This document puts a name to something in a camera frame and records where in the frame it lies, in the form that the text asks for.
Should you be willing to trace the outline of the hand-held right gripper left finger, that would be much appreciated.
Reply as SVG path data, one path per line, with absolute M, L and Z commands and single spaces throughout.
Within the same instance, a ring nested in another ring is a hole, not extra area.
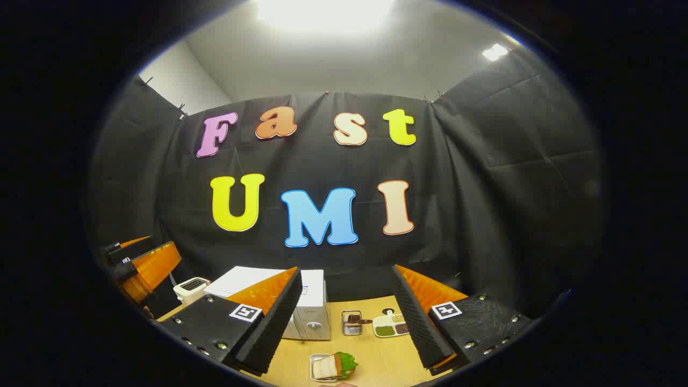
M 302 272 L 293 267 L 230 297 L 201 297 L 159 325 L 204 357 L 261 376 L 268 372 L 301 294 Z

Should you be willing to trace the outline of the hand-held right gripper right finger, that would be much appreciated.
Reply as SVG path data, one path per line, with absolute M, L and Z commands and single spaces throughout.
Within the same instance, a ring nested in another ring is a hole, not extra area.
M 494 296 L 467 296 L 400 265 L 392 267 L 391 283 L 422 366 L 433 375 L 481 362 L 534 323 Z

